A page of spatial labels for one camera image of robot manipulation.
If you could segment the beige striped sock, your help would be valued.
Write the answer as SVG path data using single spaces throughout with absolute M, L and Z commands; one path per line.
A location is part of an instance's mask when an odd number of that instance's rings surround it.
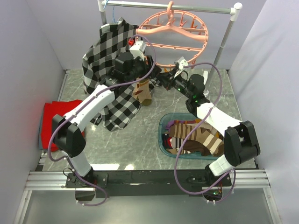
M 143 106 L 149 106 L 152 103 L 149 80 L 145 79 L 137 82 L 132 96 Z

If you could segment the pink round clip hanger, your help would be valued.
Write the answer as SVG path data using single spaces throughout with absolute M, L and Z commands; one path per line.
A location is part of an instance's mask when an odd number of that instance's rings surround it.
M 195 14 L 173 6 L 170 1 L 165 11 L 148 17 L 136 33 L 151 39 L 156 48 L 179 51 L 189 65 L 194 65 L 208 44 L 208 28 Z

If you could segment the brown striped sock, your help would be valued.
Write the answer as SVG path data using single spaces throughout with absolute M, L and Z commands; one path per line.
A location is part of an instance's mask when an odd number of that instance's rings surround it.
M 195 128 L 193 125 L 174 124 L 166 133 L 167 151 L 171 154 L 200 153 L 219 157 L 224 154 L 224 137 L 214 128 Z

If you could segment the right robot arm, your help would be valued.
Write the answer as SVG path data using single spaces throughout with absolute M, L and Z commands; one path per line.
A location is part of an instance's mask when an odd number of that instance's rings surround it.
M 205 174 L 208 185 L 216 186 L 222 174 L 260 154 L 254 125 L 227 115 L 207 100 L 201 75 L 186 80 L 180 72 L 170 71 L 157 78 L 165 89 L 175 88 L 185 95 L 187 110 L 196 116 L 194 120 L 171 120 L 161 135 L 163 148 L 173 155 L 215 156 Z

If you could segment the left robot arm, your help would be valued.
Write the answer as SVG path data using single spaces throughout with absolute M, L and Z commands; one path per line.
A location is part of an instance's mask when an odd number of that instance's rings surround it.
M 77 182 L 82 187 L 87 188 L 93 183 L 93 168 L 84 153 L 86 141 L 82 134 L 87 124 L 127 87 L 154 78 L 160 71 L 155 56 L 145 56 L 142 52 L 122 52 L 82 103 L 63 116 L 57 114 L 53 117 L 49 145 L 55 143 L 63 151 L 64 158 L 77 174 Z

